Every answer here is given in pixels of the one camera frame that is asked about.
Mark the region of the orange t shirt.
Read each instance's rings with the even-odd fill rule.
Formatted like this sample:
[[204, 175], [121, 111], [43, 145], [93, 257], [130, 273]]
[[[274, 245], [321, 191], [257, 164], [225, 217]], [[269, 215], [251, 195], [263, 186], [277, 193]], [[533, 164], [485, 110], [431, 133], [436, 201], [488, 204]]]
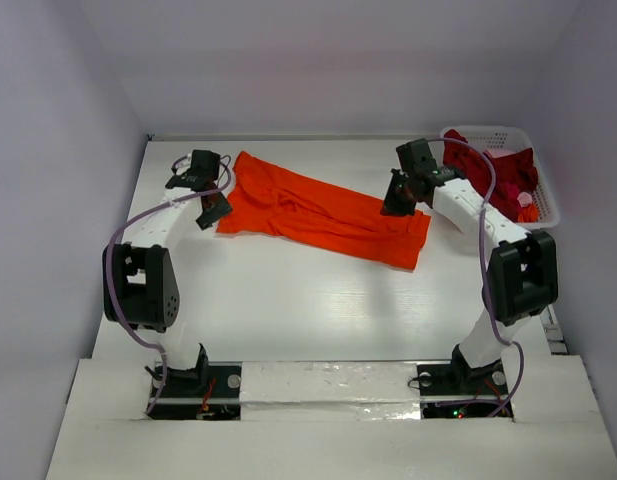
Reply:
[[236, 184], [228, 196], [232, 212], [217, 232], [283, 237], [328, 251], [415, 269], [431, 217], [380, 214], [382, 201], [309, 178], [241, 152]]

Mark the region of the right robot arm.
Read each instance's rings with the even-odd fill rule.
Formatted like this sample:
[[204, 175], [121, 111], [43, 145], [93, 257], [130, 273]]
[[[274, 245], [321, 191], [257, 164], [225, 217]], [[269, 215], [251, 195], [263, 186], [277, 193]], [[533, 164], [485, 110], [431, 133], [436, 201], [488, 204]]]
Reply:
[[480, 194], [455, 166], [437, 164], [431, 142], [421, 138], [397, 147], [399, 168], [382, 205], [385, 216], [413, 215], [420, 203], [452, 222], [465, 234], [478, 236], [484, 310], [447, 364], [436, 367], [426, 395], [468, 394], [500, 364], [502, 351], [532, 317], [558, 298], [557, 249], [543, 230], [529, 231], [491, 205], [496, 170], [484, 153], [478, 155], [489, 173]]

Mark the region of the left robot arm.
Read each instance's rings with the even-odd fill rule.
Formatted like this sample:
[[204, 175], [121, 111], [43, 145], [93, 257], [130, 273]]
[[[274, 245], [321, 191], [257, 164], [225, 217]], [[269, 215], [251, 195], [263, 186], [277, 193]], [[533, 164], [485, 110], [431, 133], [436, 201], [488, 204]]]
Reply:
[[172, 251], [188, 230], [208, 229], [232, 212], [224, 195], [232, 178], [225, 156], [199, 149], [171, 173], [160, 202], [119, 227], [104, 248], [104, 314], [159, 356], [148, 369], [154, 381], [197, 395], [209, 383], [205, 349], [189, 334], [167, 334], [181, 310]]

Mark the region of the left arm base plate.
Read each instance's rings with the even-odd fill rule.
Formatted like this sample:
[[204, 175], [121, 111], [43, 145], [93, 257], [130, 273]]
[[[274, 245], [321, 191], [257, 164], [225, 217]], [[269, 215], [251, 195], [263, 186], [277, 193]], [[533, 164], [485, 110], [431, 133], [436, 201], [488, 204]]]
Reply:
[[239, 420], [241, 376], [239, 362], [211, 362], [204, 386], [177, 383], [169, 377], [148, 417], [153, 420]]

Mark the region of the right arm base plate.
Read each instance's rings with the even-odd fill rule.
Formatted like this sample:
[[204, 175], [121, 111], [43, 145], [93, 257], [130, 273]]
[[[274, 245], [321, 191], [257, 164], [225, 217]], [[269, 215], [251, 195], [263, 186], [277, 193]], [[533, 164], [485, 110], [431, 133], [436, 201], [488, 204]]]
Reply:
[[460, 375], [450, 363], [418, 364], [407, 386], [419, 394], [424, 419], [487, 418], [508, 396], [501, 362], [467, 377]]

